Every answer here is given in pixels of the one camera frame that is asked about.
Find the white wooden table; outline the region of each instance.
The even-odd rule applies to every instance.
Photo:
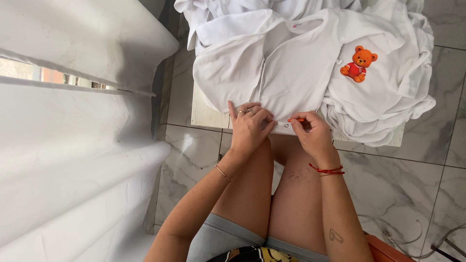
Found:
[[[228,113],[220,113],[207,106],[204,93],[196,83],[194,83],[194,91],[192,96],[191,124],[232,129],[230,115]],[[395,129],[395,135],[388,145],[401,146],[403,132],[404,124]],[[333,139],[350,141],[338,132],[333,132]]]

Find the red string bracelet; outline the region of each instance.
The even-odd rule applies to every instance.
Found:
[[[319,173],[325,173],[326,175],[321,175],[321,177],[324,177],[324,176],[328,176],[328,175],[343,175],[345,174],[345,172],[334,172],[334,171],[337,171],[337,170],[342,170],[343,169],[343,165],[340,165],[339,168],[335,168],[335,169],[331,169],[331,170],[327,170],[327,169],[324,169],[324,170],[320,170],[318,168],[315,168],[314,166],[312,166],[311,163],[309,163],[309,166],[311,166],[312,168],[314,168],[317,172]]]

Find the gray shorts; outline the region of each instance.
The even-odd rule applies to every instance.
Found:
[[[280,240],[263,239],[246,228],[210,214],[189,247],[187,262],[207,262],[235,248],[266,247],[287,253],[300,262],[328,262],[326,255],[302,249]]]

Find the orange teddy bear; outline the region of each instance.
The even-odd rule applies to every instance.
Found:
[[[353,78],[356,83],[360,83],[364,81],[366,68],[375,60],[377,60],[376,54],[371,53],[362,46],[357,46],[356,53],[353,55],[353,62],[342,67],[340,73]]]

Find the gray marble floor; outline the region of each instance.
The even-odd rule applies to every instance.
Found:
[[[435,34],[430,94],[436,107],[407,123],[401,147],[334,143],[363,229],[399,243],[391,245],[413,257],[429,254],[430,245],[438,245],[445,233],[466,225],[466,1],[425,0],[423,13]],[[156,225],[226,153],[232,138],[230,130],[191,125],[195,55],[186,50],[187,33],[181,16],[181,48],[174,59],[170,99],[164,101],[169,105],[165,140],[172,153],[162,166]],[[282,171],[276,163],[274,189]],[[466,251],[466,229],[448,239]],[[447,243],[440,249],[466,261]],[[446,261],[438,254],[414,260]]]

